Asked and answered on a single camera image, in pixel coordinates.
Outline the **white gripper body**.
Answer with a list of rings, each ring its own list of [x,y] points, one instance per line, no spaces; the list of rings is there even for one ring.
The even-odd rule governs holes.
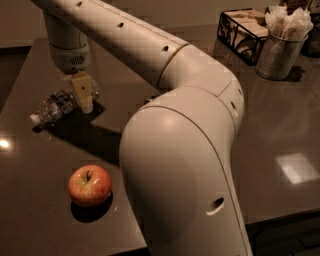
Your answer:
[[[49,49],[55,66],[64,74],[83,71],[91,61],[88,43],[74,49],[66,49],[49,44]]]

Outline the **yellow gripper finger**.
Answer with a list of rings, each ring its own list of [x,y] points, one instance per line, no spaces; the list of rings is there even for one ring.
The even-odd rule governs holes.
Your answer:
[[[92,81],[86,72],[73,74],[70,86],[74,92],[76,101],[81,111],[85,114],[93,110]]]

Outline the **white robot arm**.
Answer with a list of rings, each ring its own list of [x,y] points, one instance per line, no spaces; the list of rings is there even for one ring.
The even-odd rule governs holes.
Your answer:
[[[56,66],[92,39],[159,91],[127,123],[119,163],[152,256],[253,256],[232,172],[244,114],[235,75],[192,44],[102,0],[32,0]]]

